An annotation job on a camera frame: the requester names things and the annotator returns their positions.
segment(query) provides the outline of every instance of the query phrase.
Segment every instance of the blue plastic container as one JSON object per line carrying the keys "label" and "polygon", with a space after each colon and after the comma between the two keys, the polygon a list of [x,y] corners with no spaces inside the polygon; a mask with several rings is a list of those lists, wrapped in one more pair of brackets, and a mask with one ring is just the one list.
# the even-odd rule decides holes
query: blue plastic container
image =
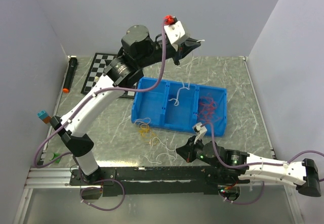
{"label": "blue plastic container", "polygon": [[[155,84],[157,79],[143,77],[138,84],[138,89],[148,88]],[[181,82],[161,80],[160,84],[151,91],[136,93],[132,106],[132,123],[137,119],[150,118],[152,127],[171,129],[176,131],[194,133],[192,127],[197,122],[204,123],[198,119],[201,110],[199,102],[205,97],[213,98],[218,104],[214,112],[217,120],[211,120],[214,125],[215,136],[221,137],[226,129],[226,95],[225,88],[190,84],[190,90],[181,89],[179,93],[179,105],[175,106],[177,91],[182,87]],[[207,127],[207,134],[211,136],[211,129]]]}

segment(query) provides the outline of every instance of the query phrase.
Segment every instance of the black and white checkered pattern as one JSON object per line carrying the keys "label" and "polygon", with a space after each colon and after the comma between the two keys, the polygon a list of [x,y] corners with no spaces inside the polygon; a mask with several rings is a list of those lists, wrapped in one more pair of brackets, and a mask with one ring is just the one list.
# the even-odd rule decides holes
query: black and white checkered pattern
{"label": "black and white checkered pattern", "polygon": [[[114,57],[115,55],[110,55],[110,54],[102,54],[102,53],[95,54],[89,72],[87,74],[85,83],[81,90],[82,94],[88,94],[88,92],[90,92],[90,90],[96,85],[105,67],[113,60]],[[133,99],[134,97],[135,97],[135,92],[125,92],[121,96],[121,98],[131,98],[131,99]]]}

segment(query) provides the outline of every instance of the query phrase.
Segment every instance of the robotic arm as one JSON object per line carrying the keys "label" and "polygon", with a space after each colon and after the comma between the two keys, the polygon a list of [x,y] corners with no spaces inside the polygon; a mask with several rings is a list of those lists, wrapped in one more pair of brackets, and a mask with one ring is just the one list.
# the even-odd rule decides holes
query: robotic arm
{"label": "robotic arm", "polygon": [[[200,41],[190,38],[186,28],[175,17],[166,17],[164,31],[167,35],[166,59],[172,58],[175,65],[179,65],[180,59],[200,46]],[[153,41],[143,25],[130,27],[121,39],[122,47],[117,57],[104,69],[95,87],[67,114],[51,119],[55,130],[62,128],[58,134],[74,155],[89,183],[100,180],[102,172],[92,153],[94,143],[87,135],[88,128],[113,100],[124,93],[122,90],[101,90],[108,87],[131,88],[138,82],[143,77],[143,68],[158,63],[162,57],[162,42],[158,41],[159,37],[160,35]],[[211,174],[207,174],[206,183],[211,181],[228,184],[230,180],[239,183],[248,183],[249,180],[271,181],[295,187],[303,195],[320,196],[318,171],[313,160],[288,163],[238,150],[227,150],[213,145],[213,142],[204,145],[202,138],[207,132],[206,127],[199,123],[194,126],[194,130],[197,136],[189,138],[187,144],[176,151],[187,162],[199,159],[213,167]],[[194,172],[194,176],[200,179],[202,170]]]}

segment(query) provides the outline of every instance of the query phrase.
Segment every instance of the yellow string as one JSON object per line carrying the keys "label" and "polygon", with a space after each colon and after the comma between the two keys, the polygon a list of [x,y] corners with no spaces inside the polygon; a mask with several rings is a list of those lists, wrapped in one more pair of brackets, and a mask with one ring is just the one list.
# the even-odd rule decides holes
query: yellow string
{"label": "yellow string", "polygon": [[134,124],[138,126],[138,132],[140,133],[144,142],[149,143],[151,146],[155,146],[158,143],[157,135],[152,131],[148,125],[151,122],[150,118],[137,119]]}

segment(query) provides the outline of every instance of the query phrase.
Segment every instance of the marble table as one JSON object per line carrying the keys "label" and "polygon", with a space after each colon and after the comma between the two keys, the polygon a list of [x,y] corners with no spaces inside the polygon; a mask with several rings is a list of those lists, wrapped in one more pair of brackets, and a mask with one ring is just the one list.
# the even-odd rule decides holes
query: marble table
{"label": "marble table", "polygon": [[[63,94],[57,115],[62,116],[71,110],[85,95],[82,85],[93,58],[78,58],[79,65],[69,94]],[[157,78],[160,63],[144,69],[144,75]],[[225,135],[216,138],[217,143],[227,149],[237,149],[262,157],[271,158],[270,144],[258,109],[249,75],[242,57],[191,57],[181,61],[176,67],[172,60],[166,64],[163,79],[190,82],[227,89],[227,128]],[[100,166],[181,166],[188,165],[174,151],[169,149],[183,146],[190,133],[153,128],[153,132],[163,144],[151,146],[131,123],[133,100],[117,99],[109,105],[94,121],[88,131],[95,143],[94,156]],[[204,143],[211,140],[204,137]],[[54,137],[46,149],[45,162],[53,153],[64,153],[67,148],[58,136]],[[66,156],[51,167],[70,167],[74,165]],[[204,165],[195,160],[190,165]]]}

